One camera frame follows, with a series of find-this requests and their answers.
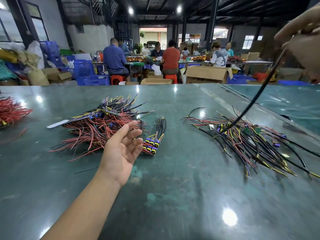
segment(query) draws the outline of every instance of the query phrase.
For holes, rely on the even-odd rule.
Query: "white and gray t-shirt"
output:
[[[227,59],[228,52],[225,49],[219,49],[213,53],[210,62],[216,67],[226,67]]]

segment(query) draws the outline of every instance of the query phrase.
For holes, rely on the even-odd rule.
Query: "black shirt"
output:
[[[153,49],[153,50],[151,51],[150,56],[154,56],[154,57],[161,56],[161,57],[162,57],[162,56],[163,56],[163,50],[160,49],[159,52],[157,52],[156,49]]]

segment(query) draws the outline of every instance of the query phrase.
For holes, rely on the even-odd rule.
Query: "person in black shirt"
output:
[[[163,56],[163,50],[160,49],[160,42],[158,41],[156,44],[155,44],[155,49],[153,49],[151,51],[151,54],[150,56],[154,56],[154,57],[159,57],[159,56]]]

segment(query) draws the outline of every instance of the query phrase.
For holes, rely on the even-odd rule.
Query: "person in red shirt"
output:
[[[180,59],[180,51],[176,49],[176,44],[174,40],[170,40],[168,44],[169,48],[163,53],[163,74],[174,75],[179,72],[178,61]]]

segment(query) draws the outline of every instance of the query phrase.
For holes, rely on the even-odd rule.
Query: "blurred hand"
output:
[[[133,140],[142,134],[142,130],[130,131],[136,124],[137,121],[132,121],[124,125],[108,140],[97,171],[115,180],[120,186],[127,182],[134,161],[142,151],[143,139]]]
[[[319,73],[319,26],[320,3],[291,20],[274,37],[278,41],[288,41],[284,46],[293,53],[303,67],[313,73]]]

